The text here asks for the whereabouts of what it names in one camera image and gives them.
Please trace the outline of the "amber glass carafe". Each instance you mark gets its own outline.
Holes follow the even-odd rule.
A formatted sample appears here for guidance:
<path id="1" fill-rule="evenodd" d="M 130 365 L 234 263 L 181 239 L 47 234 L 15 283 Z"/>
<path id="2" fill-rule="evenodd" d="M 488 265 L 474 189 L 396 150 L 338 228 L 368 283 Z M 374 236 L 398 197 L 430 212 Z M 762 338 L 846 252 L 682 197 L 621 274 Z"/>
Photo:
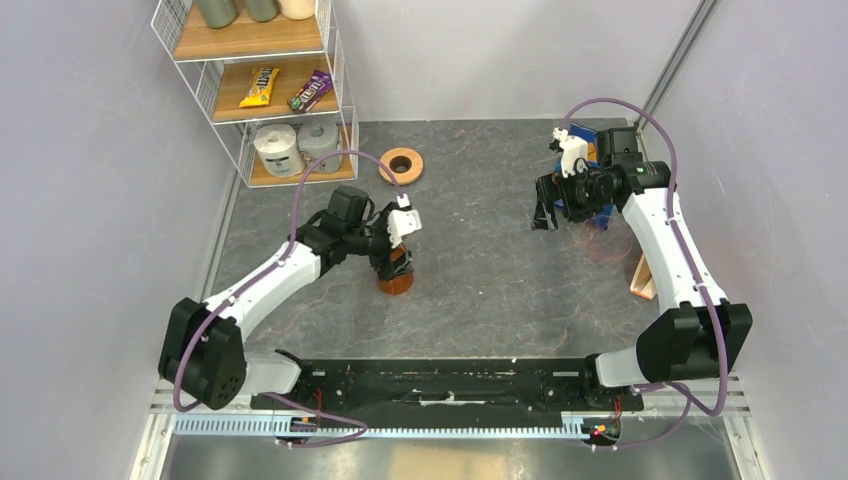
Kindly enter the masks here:
<path id="1" fill-rule="evenodd" d="M 390 280 L 378 280 L 377 287 L 385 294 L 401 295 L 407 292 L 414 283 L 414 268 L 411 266 L 411 252 L 404 245 L 400 245 L 391 253 L 390 260 L 392 262 L 407 260 L 407 266 L 402 274 L 399 274 Z"/>

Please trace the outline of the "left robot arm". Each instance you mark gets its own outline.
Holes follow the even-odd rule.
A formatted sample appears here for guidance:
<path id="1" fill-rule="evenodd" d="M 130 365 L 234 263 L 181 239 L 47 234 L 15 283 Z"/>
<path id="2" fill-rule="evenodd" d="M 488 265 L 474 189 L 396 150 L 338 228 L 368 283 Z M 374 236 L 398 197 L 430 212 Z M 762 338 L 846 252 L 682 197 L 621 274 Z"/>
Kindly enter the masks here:
<path id="1" fill-rule="evenodd" d="M 278 351 L 249 354 L 245 341 L 287 299 L 350 256 L 369 260 L 378 281 L 413 273 L 406 236 L 422 221 L 407 195 L 376 210 L 361 189 L 336 188 L 313 214 L 249 275 L 202 301 L 180 300 L 171 310 L 158 361 L 180 412 L 203 405 L 220 410 L 240 394 L 274 393 L 290 408 L 307 405 L 314 383 L 303 362 Z"/>

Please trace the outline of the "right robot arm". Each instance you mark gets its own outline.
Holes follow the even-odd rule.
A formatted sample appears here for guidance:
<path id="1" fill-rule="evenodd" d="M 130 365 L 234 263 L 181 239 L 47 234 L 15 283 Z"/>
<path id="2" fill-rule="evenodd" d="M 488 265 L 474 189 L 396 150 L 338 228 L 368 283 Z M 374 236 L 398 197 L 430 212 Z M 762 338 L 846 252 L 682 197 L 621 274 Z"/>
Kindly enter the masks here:
<path id="1" fill-rule="evenodd" d="M 558 213 L 573 223 L 609 207 L 638 240 L 659 298 L 660 315 L 631 347 L 591 355 L 577 382 L 579 400 L 601 409 L 618 388 L 648 392 L 684 381 L 715 378 L 714 406 L 688 398 L 705 413 L 724 409 L 729 373 L 752 327 L 744 303 L 733 303 L 710 274 L 683 218 L 675 167 L 647 161 L 632 127 L 597 133 L 593 143 L 556 128 L 550 149 L 559 167 L 535 182 L 532 226 L 555 230 Z"/>

